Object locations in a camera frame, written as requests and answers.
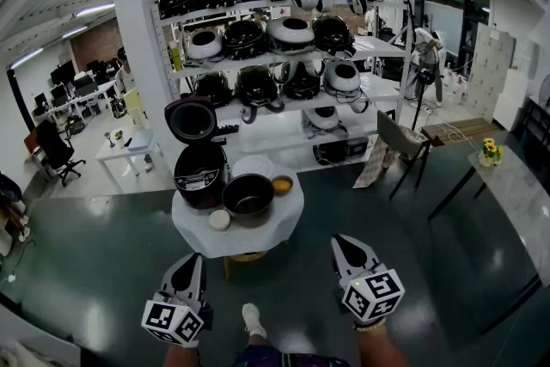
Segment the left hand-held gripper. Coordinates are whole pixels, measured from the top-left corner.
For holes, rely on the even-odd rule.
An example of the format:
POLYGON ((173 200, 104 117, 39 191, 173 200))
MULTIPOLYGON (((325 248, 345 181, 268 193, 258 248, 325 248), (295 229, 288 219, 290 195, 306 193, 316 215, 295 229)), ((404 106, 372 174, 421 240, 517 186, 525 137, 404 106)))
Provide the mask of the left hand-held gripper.
POLYGON ((203 301, 205 277, 202 254, 191 253, 176 261, 163 276, 162 291, 146 302, 141 327, 162 342, 198 347, 199 334, 212 330, 214 315, 203 301))

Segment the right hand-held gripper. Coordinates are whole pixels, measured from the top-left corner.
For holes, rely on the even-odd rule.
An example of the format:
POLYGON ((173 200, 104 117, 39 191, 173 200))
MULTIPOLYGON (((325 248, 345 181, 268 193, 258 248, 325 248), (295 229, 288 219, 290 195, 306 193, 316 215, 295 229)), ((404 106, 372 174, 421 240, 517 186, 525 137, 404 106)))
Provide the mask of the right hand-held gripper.
POLYGON ((331 238, 335 272, 345 284, 341 305, 357 319, 378 319, 392 314, 405 294, 405 288, 395 269, 367 273, 378 264, 374 250, 348 235, 331 238))

